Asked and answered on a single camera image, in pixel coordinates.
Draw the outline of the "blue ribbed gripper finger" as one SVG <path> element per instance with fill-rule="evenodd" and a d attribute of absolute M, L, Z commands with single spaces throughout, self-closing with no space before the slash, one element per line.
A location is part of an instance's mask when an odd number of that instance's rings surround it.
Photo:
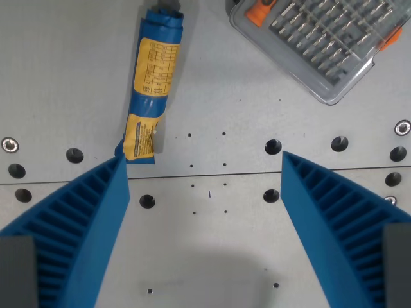
<path fill-rule="evenodd" d="M 125 158 L 114 157 L 1 230 L 33 238 L 40 307 L 94 307 L 129 201 Z"/>
<path fill-rule="evenodd" d="M 281 199 L 329 306 L 386 307 L 383 229 L 410 222 L 410 215 L 287 151 Z"/>

